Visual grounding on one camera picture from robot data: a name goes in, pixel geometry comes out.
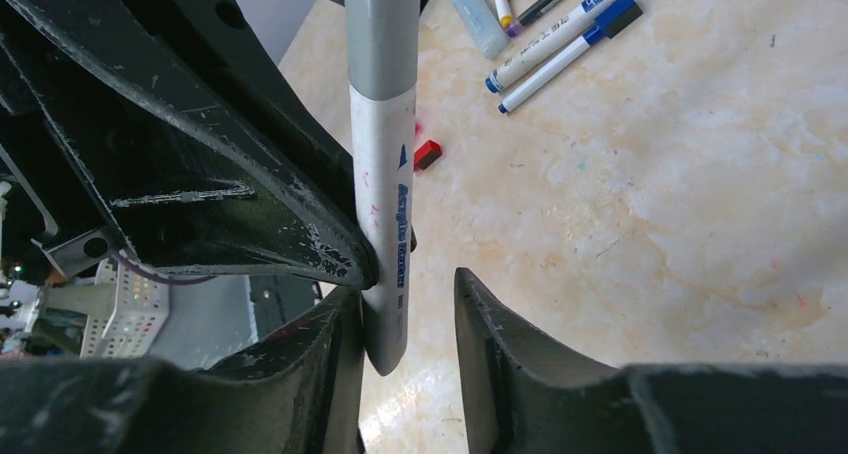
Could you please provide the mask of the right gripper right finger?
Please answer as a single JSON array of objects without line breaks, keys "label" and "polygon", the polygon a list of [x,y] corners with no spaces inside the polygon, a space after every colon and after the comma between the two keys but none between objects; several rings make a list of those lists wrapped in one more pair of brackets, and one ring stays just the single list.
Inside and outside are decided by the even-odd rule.
[{"label": "right gripper right finger", "polygon": [[634,364],[551,337],[469,269],[454,277],[473,453],[843,453],[843,365]]}]

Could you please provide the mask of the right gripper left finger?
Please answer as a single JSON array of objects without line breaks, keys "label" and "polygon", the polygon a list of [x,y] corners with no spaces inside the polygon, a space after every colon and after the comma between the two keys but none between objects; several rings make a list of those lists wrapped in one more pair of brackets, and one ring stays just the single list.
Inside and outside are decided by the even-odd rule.
[{"label": "right gripper left finger", "polygon": [[354,453],[361,296],[339,287],[208,369],[153,357],[1,365],[5,453]]}]

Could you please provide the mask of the small red pen cap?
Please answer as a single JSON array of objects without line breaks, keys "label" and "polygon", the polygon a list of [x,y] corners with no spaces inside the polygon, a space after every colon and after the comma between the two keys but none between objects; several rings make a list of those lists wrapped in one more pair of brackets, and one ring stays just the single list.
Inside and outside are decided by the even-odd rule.
[{"label": "small red pen cap", "polygon": [[414,170],[424,171],[442,156],[442,147],[435,141],[427,140],[417,148],[414,155]]}]

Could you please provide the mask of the grey cap acrylic marker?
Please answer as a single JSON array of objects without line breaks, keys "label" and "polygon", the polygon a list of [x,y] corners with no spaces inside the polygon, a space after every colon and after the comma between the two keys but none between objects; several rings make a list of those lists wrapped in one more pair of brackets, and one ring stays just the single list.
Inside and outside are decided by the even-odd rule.
[{"label": "grey cap acrylic marker", "polygon": [[366,350],[387,376],[407,348],[420,0],[345,0],[354,194],[374,249]]}]

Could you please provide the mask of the light blue pastel highlighter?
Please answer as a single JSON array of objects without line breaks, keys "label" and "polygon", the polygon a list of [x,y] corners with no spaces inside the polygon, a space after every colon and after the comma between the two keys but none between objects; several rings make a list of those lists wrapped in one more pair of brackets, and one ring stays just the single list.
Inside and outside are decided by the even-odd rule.
[{"label": "light blue pastel highlighter", "polygon": [[485,0],[450,0],[474,44],[484,58],[496,59],[509,38]]}]

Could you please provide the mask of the blue deli whiteboard marker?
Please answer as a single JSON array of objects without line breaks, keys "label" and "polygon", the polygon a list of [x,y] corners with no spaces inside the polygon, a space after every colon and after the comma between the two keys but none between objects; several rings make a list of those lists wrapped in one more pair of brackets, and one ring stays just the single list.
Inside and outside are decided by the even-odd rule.
[{"label": "blue deli whiteboard marker", "polygon": [[533,67],[549,58],[588,29],[594,19],[616,0],[583,0],[538,37],[497,67],[485,79],[492,93],[505,91]]}]

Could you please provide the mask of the thin blue cap marker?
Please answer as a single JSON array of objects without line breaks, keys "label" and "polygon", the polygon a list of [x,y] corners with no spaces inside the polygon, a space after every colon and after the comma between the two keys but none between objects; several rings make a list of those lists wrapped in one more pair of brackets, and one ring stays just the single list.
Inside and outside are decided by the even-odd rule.
[{"label": "thin blue cap marker", "polygon": [[596,17],[589,29],[508,93],[498,104],[498,111],[508,114],[517,109],[590,48],[604,39],[614,38],[642,14],[643,11],[635,0],[615,0]]}]

